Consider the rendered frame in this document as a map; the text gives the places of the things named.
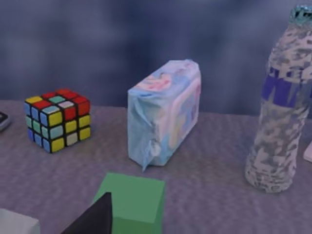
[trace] yellow square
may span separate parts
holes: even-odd
[[[39,97],[39,96],[34,96],[34,97],[30,97],[30,98],[27,98],[25,101],[27,101],[28,103],[35,103],[35,102],[38,102],[38,101],[41,101],[42,98]]]
[[[64,138],[60,138],[57,140],[52,141],[51,143],[51,150],[52,152],[59,151],[65,147]]]
[[[62,116],[62,113],[60,111],[49,115],[49,126],[50,127],[58,125],[58,124],[62,123],[62,121],[63,121],[63,116]]]
[[[84,128],[80,130],[79,132],[79,138],[80,140],[85,140],[91,136],[91,129],[89,128]]]
[[[77,129],[77,121],[76,120],[72,120],[72,121],[65,123],[66,133],[70,133],[76,129]]]
[[[83,128],[87,125],[90,125],[90,123],[91,123],[90,115],[79,118],[79,127],[80,128]]]

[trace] table surface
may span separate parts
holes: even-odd
[[[38,218],[42,234],[59,234],[92,202],[107,172],[166,181],[164,234],[310,234],[312,140],[308,120],[293,185],[281,194],[255,190],[244,163],[257,118],[201,113],[164,167],[145,173],[127,156],[127,112],[92,107],[93,136],[50,155],[27,138],[22,102],[0,101],[12,125],[0,133],[0,208]]]

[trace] rubik's cube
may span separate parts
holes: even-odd
[[[27,98],[28,137],[54,153],[91,135],[90,101],[69,89]]]

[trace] red square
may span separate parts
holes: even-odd
[[[51,106],[52,103],[50,103],[49,101],[46,101],[46,100],[42,100],[42,101],[39,101],[39,102],[36,102],[33,104],[34,107],[36,107],[37,109],[39,110],[42,110],[48,106]]]
[[[73,102],[78,106],[78,115],[83,116],[90,113],[90,101],[85,97],[77,97],[73,99]]]
[[[63,95],[63,94],[66,94],[66,93],[71,92],[71,90],[70,90],[70,89],[58,89],[56,92],[57,92],[58,94]]]
[[[50,92],[50,93],[46,93],[46,94],[42,94],[41,97],[44,99],[49,99],[55,96],[55,92]]]
[[[73,98],[76,98],[78,96],[78,94],[76,94],[74,92],[69,92],[66,94],[62,94],[62,96],[66,99],[73,99]]]
[[[69,108],[64,109],[65,120],[69,121],[76,117],[76,107],[71,106]]]

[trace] sanitary pad package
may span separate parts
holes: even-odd
[[[145,171],[163,166],[197,123],[201,74],[171,60],[128,91],[128,153]]]

